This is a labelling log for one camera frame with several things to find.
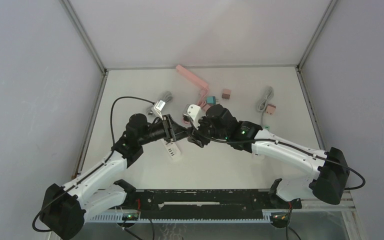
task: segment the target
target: white table surface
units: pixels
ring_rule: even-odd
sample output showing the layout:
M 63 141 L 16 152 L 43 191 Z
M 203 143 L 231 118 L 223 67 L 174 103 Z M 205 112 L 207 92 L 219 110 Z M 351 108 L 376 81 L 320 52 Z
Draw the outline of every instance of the white table surface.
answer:
M 270 103 L 276 106 L 274 115 L 265 115 L 264 124 L 270 132 L 297 144 L 318 149 L 316 135 L 299 80 L 293 67 L 232 67 L 192 68 L 191 72 L 209 83 L 210 96 L 228 108 L 238 120 L 259 124 L 261 114 L 256 103 L 264 88 L 274 88 Z M 231 89 L 231 98 L 222 99 L 222 89 Z M 135 69 L 109 71 L 93 127 L 82 171 L 90 169 L 112 146 L 110 109 L 121 96 L 135 96 L 151 101 L 164 91 L 171 91 L 173 101 L 163 114 L 171 114 L 183 124 L 182 112 L 187 104 L 195 104 L 199 90 L 175 69 Z M 148 103 L 135 99 L 117 102 L 113 113 L 116 140 L 123 133 L 131 115 L 145 114 Z M 303 173 L 279 160 L 253 156 L 227 144 L 211 142 L 199 148 L 186 139 L 178 141 L 182 158 L 173 161 L 161 141 L 143 146 L 143 155 L 126 171 L 124 179 L 137 189 L 267 189 L 277 178 L 294 178 Z

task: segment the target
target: small pink cube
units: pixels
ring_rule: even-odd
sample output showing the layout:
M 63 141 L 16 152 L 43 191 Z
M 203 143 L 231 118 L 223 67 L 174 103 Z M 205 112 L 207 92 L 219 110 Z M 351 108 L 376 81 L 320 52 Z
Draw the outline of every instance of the small pink cube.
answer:
M 211 106 L 209 104 L 205 104 L 203 107 L 202 107 L 202 110 L 204 112 L 206 112 Z
M 276 106 L 269 104 L 269 105 L 267 105 L 267 108 L 265 109 L 265 113 L 273 115 L 275 113 L 275 110 L 276 110 Z
M 225 89 L 223 89 L 223 93 L 221 94 L 221 98 L 222 99 L 230 99 L 231 94 L 232 94 L 232 90 L 225 88 Z

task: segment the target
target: gray wall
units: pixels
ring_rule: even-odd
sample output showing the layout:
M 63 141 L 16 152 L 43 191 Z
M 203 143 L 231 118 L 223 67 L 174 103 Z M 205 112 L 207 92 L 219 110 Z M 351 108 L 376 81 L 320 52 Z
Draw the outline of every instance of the gray wall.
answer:
M 340 1 L 303 74 L 327 145 L 367 179 L 352 192 L 367 236 L 384 239 L 384 1 Z
M 31 222 L 73 173 L 100 79 L 57 0 L 0 1 L 0 240 L 45 239 Z

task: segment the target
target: cube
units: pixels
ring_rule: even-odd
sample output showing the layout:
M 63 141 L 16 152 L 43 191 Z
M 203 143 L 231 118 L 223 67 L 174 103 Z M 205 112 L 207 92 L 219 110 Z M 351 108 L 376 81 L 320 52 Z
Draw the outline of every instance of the cube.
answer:
M 202 108 L 204 112 L 206 112 L 211 106 L 209 104 L 205 104 Z
M 216 97 L 215 96 L 207 96 L 206 97 L 206 103 L 207 104 L 216 104 Z
M 225 89 L 223 89 L 223 93 L 221 94 L 221 98 L 222 99 L 230 99 L 231 94 L 232 94 L 232 90 L 225 88 Z
M 265 113 L 272 115 L 272 114 L 275 113 L 275 110 L 276 110 L 276 106 L 272 105 L 272 104 L 269 104 L 269 105 L 267 105 L 267 107 L 265 109 Z

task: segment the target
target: bundled cable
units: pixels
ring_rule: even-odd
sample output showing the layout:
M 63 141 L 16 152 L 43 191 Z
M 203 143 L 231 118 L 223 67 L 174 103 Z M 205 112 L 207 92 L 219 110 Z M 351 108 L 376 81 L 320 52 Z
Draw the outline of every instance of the bundled cable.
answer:
M 267 105 L 269 105 L 270 100 L 275 95 L 275 90 L 273 87 L 268 86 L 265 88 L 262 95 L 262 99 L 257 103 L 257 112 L 261 113 L 261 126 L 263 126 L 263 116 L 266 111 Z

